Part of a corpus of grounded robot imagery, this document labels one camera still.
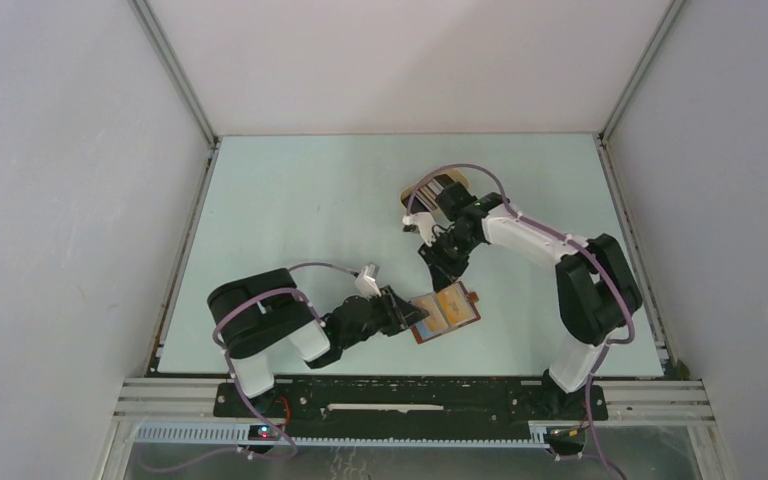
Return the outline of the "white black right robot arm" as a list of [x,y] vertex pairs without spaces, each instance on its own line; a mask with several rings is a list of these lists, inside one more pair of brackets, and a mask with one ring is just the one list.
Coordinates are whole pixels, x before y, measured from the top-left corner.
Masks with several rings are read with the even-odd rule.
[[567,334],[548,368],[552,383],[541,392],[545,411],[566,418],[582,403],[585,385],[617,329],[632,328],[642,296],[619,242],[608,234],[585,238],[562,234],[514,209],[501,193],[481,198],[461,183],[446,186],[436,204],[448,219],[441,227],[428,211],[408,212],[407,231],[417,231],[418,253],[435,291],[458,282],[480,245],[502,247],[551,271],[558,309]]

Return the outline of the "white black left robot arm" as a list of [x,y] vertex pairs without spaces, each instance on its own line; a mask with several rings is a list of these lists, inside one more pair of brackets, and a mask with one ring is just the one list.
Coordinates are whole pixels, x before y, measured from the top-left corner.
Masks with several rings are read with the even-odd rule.
[[[353,278],[358,293],[320,315],[299,288],[293,273],[325,267]],[[311,369],[328,366],[343,353],[376,335],[392,337],[429,317],[429,312],[377,283],[379,266],[355,270],[327,262],[304,262],[223,284],[207,298],[215,322],[212,339],[223,352],[238,404],[264,416],[276,403],[275,378],[267,351],[288,341]]]

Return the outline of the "brown leather card holder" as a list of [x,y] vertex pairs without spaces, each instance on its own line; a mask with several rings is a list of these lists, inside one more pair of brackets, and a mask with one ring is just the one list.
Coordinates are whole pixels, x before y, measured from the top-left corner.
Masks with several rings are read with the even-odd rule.
[[424,344],[481,319],[477,309],[478,295],[462,282],[437,293],[428,293],[410,300],[413,306],[425,310],[428,316],[411,327],[417,344]]

